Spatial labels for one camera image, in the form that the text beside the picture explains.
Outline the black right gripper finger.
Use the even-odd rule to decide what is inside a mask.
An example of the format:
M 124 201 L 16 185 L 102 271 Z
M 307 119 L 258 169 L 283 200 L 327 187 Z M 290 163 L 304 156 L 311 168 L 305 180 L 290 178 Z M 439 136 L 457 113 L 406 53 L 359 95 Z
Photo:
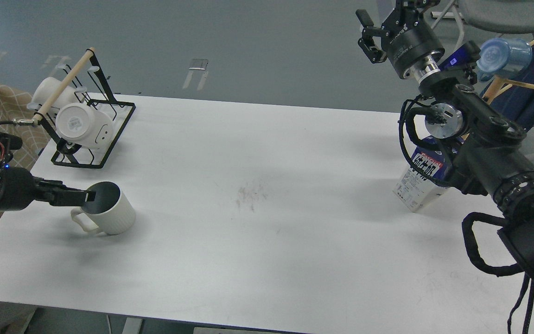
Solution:
M 374 37 L 387 37 L 388 31 L 385 27 L 375 27 L 366 9 L 356 10 L 356 16 L 362 25 L 362 36 L 358 40 L 358 46 L 371 63 L 384 63 L 387 59 L 387 53 L 377 46 Z

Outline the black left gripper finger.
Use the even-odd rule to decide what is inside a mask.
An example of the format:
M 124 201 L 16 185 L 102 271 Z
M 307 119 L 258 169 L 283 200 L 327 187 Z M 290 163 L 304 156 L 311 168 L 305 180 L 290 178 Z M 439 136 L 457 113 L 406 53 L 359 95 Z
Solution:
M 96 191 L 70 188 L 60 180 L 40 180 L 40 201 L 51 206 L 83 206 L 96 198 Z

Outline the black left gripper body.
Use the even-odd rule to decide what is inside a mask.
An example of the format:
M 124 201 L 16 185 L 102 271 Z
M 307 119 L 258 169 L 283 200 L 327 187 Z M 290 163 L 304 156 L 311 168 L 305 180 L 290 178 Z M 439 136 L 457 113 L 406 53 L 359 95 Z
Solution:
M 38 184 L 43 180 L 34 177 L 27 169 L 9 167 L 0 174 L 0 212 L 21 211 L 38 198 Z

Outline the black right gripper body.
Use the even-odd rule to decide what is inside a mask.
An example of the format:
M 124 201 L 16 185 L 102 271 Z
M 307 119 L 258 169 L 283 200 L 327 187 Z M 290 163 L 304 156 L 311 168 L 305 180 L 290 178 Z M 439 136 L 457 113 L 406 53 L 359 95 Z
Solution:
M 393 11 L 383 22 L 382 46 L 400 79 L 406 79 L 409 68 L 426 56 L 439 61 L 445 48 L 425 22 L 424 12 L 437 6 L 439 0 L 397 0 Z

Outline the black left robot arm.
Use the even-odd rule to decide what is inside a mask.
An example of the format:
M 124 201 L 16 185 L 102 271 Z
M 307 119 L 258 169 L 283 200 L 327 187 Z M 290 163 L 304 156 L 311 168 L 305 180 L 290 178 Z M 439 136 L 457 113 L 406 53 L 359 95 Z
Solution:
M 0 121 L 0 125 L 8 124 L 32 125 L 32 121 Z M 45 180 L 34 177 L 23 167 L 12 167 L 9 163 L 13 151 L 22 146 L 19 136 L 0 132 L 0 212 L 21 211 L 33 201 L 51 206 L 82 206 L 95 200 L 93 190 L 69 188 L 60 180 Z

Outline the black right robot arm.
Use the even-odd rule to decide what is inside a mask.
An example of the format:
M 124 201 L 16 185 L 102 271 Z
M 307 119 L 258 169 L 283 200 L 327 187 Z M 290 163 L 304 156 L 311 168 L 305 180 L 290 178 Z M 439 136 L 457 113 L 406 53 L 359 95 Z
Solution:
M 527 134 L 477 95 L 466 80 L 465 65 L 438 64 L 445 50 L 424 19 L 424 12 L 437 4 L 397 0 L 381 27 L 358 9 L 358 45 L 371 63 L 389 60 L 399 78 L 418 82 L 420 94 L 403 103 L 398 121 L 399 145 L 410 167 L 438 186 L 489 195 L 502 212 L 502 217 L 469 213 L 462 221 L 464 245 L 473 266 L 487 274 L 525 273 L 514 309 L 528 295 L 522 329 L 527 334 L 534 302 L 534 165 L 519 151 Z M 498 226 L 515 264 L 485 263 L 475 222 Z

